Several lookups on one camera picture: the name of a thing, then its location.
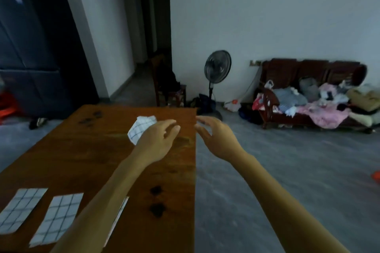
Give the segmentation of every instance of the wall socket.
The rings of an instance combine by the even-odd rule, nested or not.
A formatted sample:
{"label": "wall socket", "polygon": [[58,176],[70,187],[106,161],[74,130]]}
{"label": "wall socket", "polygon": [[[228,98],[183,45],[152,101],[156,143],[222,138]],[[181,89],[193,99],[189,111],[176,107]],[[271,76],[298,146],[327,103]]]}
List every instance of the wall socket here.
{"label": "wall socket", "polygon": [[261,61],[260,60],[251,60],[249,62],[249,66],[261,66]]}

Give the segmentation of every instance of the beige bag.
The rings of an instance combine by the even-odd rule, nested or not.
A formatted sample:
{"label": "beige bag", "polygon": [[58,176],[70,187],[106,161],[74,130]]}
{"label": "beige bag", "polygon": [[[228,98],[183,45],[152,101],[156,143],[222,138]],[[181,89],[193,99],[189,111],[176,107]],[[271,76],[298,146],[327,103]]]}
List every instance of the beige bag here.
{"label": "beige bag", "polygon": [[349,97],[351,104],[367,112],[380,108],[380,95],[376,94],[375,91],[369,91],[363,95],[356,88],[351,88],[346,95]]}

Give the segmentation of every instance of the grid pattern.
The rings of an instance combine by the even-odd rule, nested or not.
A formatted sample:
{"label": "grid pattern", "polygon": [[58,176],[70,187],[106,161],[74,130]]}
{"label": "grid pattern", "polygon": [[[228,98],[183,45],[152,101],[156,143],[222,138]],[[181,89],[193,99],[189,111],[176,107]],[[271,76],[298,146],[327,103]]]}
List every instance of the grid pattern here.
{"label": "grid pattern", "polygon": [[30,247],[58,241],[75,219],[83,193],[55,196],[44,220],[29,242]]}
{"label": "grid pattern", "polygon": [[139,141],[141,135],[147,130],[150,126],[155,124],[157,119],[155,116],[139,116],[137,117],[136,122],[132,125],[131,129],[128,132],[129,140],[136,145]]}
{"label": "grid pattern", "polygon": [[47,188],[22,188],[0,213],[0,235],[16,232],[36,207]]}
{"label": "grid pattern", "polygon": [[128,199],[129,199],[129,196],[127,196],[127,197],[124,199],[123,204],[121,204],[121,207],[120,207],[120,209],[119,209],[119,212],[117,213],[117,216],[116,216],[114,222],[112,223],[111,230],[110,230],[109,233],[108,233],[108,237],[107,237],[106,243],[104,243],[104,246],[103,246],[103,247],[105,247],[105,246],[107,245],[107,242],[108,242],[109,238],[111,237],[111,234],[112,234],[113,230],[115,229],[116,223],[117,223],[117,221],[119,220],[120,215],[121,215],[121,213],[123,212],[124,207],[125,207],[126,202],[128,201]]}

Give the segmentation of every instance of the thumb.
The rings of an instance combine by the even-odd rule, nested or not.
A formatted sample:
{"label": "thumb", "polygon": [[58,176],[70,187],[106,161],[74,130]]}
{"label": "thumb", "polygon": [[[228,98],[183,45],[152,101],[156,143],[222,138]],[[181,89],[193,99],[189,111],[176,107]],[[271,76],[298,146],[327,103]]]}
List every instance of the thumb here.
{"label": "thumb", "polygon": [[172,130],[170,131],[169,135],[165,138],[165,140],[167,140],[167,142],[170,142],[170,144],[172,144],[180,130],[181,130],[181,126],[179,125],[174,126]]}
{"label": "thumb", "polygon": [[202,137],[204,142],[208,141],[208,139],[211,138],[210,133],[203,126],[196,124],[194,127],[195,127],[195,130],[198,132],[198,134]]}

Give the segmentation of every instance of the fan base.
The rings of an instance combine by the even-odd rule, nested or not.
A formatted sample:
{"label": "fan base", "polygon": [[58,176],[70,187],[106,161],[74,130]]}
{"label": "fan base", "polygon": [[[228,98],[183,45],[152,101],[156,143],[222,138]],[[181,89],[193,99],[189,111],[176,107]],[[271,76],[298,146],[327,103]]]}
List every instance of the fan base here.
{"label": "fan base", "polygon": [[197,115],[216,117],[220,121],[223,121],[223,117],[221,116],[221,113],[218,110],[214,110],[211,112],[203,112],[202,110],[198,110]]}

